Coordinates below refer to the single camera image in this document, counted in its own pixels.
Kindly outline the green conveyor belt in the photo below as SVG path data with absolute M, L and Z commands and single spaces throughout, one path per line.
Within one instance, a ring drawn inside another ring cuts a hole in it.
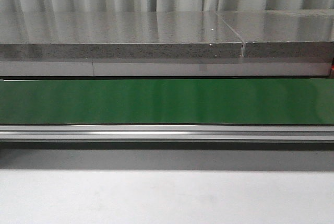
M 2 124 L 332 124 L 332 79 L 1 82 Z

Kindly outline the grey stone slab left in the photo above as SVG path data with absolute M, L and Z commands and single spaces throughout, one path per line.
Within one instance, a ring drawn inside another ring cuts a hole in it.
M 4 59 L 237 58 L 213 12 L 1 13 Z

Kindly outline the grey stone slab right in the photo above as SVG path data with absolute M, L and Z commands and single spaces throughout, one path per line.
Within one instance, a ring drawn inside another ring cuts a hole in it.
M 333 10 L 222 11 L 245 58 L 333 59 Z

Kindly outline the aluminium conveyor frame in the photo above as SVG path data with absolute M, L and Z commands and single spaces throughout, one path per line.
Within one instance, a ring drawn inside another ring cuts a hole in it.
M 333 143 L 332 125 L 1 125 L 2 142 Z

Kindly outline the grey stone slab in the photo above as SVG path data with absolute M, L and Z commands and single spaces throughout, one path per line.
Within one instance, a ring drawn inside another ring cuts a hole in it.
M 237 58 L 213 12 L 1 13 L 4 59 Z
M 245 58 L 333 59 L 333 10 L 222 11 Z

